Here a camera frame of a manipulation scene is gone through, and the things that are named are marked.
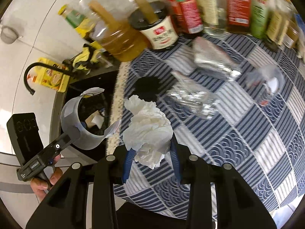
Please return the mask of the grey plastic cup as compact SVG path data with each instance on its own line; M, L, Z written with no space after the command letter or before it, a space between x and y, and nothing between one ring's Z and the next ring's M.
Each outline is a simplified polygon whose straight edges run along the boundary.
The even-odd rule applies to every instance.
M104 131L103 135L95 135L90 133L81 124L78 116L78 105L82 98L91 97L103 93L104 89L99 87L89 88L82 92L79 96L70 99L63 107L60 115L60 123L62 130L65 133L70 131L71 127L78 128L80 135L75 136L72 143L75 147L82 150L92 150L96 148L104 139L109 138L117 132L121 124L121 120L117 120L111 125L108 124L107 129Z

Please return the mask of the white paper tissue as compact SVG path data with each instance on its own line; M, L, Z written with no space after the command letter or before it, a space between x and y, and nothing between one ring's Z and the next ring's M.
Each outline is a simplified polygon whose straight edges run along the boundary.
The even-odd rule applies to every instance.
M158 168L170 149L171 122L155 102L147 102L137 95L127 99L124 107L132 113L128 128L123 132L126 149L136 152L135 162L152 170Z

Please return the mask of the silver foil bag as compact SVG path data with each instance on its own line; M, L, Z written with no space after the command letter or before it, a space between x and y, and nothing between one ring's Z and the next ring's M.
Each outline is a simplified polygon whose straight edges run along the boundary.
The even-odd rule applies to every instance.
M202 119L211 119L217 112L218 96L179 71L171 74L177 82L166 94Z
M207 76L235 81L241 76L239 65L221 48L209 40L197 37L193 41L194 63Z

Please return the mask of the black plastic bag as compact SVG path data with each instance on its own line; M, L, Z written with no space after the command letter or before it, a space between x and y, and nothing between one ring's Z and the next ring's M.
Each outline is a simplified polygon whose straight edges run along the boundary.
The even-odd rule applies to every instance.
M137 95L146 102L157 102L160 92L161 80L157 77L139 78L133 85L132 95Z

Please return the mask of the black kitchen faucet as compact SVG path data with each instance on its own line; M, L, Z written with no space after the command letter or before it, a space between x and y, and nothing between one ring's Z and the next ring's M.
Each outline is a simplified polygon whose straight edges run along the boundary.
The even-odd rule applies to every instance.
M26 68L23 82L31 95L34 95L36 91L29 82L63 93L67 89L69 79L73 76L75 74L71 64L58 64L46 58L40 58Z

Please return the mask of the black bin with liner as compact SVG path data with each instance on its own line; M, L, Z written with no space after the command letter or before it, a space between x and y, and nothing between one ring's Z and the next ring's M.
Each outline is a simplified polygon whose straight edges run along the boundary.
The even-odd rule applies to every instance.
M82 98L78 105L78 116L87 131L103 135L109 124L109 106L103 93Z

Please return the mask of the yellow dish soap bottle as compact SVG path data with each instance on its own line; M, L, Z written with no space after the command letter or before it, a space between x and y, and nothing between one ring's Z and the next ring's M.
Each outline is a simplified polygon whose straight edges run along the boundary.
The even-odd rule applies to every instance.
M67 90L70 76L46 67L35 66L27 74L27 80L57 92L64 93Z

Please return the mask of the blue patterned tablecloth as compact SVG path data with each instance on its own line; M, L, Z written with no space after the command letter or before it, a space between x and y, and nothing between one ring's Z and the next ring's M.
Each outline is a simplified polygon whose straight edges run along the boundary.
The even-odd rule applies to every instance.
M145 50L132 62L119 67L111 121L121 120L117 134L108 139L107 153L121 145L132 114L124 108L137 80L160 80L157 107L171 122L180 144L214 165L230 163L251 186L277 223L296 210L304 196L304 63L294 50L270 51L250 35L225 33L205 38L235 60L242 75L234 82L208 77L192 66L192 42L180 38L171 51ZM284 86L267 105L260 105L262 85L248 88L246 76L256 68L274 65L284 77ZM166 90L175 83L172 70L219 97L215 115L204 120L171 100Z

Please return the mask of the metal mesh strainer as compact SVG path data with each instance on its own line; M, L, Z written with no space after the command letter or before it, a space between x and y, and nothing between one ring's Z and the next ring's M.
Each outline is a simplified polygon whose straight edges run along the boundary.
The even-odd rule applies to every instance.
M1 40L5 44L13 44L15 41L20 40L21 36L14 28L6 25L1 25Z

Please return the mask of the clear printed plastic cup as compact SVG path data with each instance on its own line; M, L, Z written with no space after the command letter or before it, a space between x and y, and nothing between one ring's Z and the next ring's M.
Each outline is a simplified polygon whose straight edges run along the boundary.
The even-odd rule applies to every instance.
M266 106L284 86L284 75L276 65L265 65L250 72L246 76L247 88L263 85L264 89L256 102L261 106Z

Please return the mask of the green label glass bottle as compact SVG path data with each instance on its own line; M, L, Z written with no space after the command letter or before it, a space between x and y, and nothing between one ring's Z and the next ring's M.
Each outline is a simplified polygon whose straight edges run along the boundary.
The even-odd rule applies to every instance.
M95 23L91 19L69 7L67 4L62 6L58 11L58 15L62 16L84 40L88 42L94 41L90 37L91 31L95 27Z

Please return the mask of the clear cooking oil jug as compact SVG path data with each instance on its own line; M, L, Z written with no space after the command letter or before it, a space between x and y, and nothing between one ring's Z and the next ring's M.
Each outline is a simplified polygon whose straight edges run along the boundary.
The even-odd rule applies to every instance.
M104 7L97 0L80 0L79 5L94 23L89 33L91 39L119 61L132 61L151 46L149 40L111 4Z

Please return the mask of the folded silver foil bag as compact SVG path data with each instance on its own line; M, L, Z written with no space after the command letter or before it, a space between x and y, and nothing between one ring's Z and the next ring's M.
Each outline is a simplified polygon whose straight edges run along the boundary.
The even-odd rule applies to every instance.
M197 37L193 41L194 63L207 76L235 81L241 76L239 65L221 48L209 40Z

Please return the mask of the soy sauce jug white label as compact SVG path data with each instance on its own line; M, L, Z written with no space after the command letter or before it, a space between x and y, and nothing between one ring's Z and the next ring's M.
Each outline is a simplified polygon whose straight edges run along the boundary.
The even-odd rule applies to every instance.
M155 51L172 48L179 38L166 4L160 0L130 0L129 24L150 42Z

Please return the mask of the small dark brown bottle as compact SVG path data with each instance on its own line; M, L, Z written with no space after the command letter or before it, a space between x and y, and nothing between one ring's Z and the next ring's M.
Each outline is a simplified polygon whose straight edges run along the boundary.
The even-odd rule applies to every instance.
M271 51L276 51L282 44L284 34L287 31L292 17L293 7L286 0L275 0L275 9L272 12L264 43Z

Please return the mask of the red label sauce bottle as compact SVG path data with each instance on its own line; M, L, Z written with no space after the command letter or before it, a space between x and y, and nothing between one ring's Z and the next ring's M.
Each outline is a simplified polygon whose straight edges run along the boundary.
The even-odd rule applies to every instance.
M196 0L168 0L178 29L190 37L203 31L203 23Z

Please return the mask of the clear bottle beige label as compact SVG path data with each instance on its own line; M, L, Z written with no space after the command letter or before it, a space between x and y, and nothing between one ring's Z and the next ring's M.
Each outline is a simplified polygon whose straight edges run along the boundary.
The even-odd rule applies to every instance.
M204 25L204 32L220 35L226 30L225 0L196 0Z

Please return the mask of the dark bottle red label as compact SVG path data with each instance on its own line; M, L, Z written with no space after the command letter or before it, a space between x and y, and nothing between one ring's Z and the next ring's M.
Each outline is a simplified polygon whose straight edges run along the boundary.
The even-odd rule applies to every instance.
M251 0L226 0L227 30L246 34L250 30Z

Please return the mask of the green label oil bottle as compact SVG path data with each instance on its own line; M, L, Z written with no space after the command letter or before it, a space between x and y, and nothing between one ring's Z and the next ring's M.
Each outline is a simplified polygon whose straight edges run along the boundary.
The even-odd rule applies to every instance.
M250 33L257 39L262 39L267 27L269 16L269 0L251 1Z

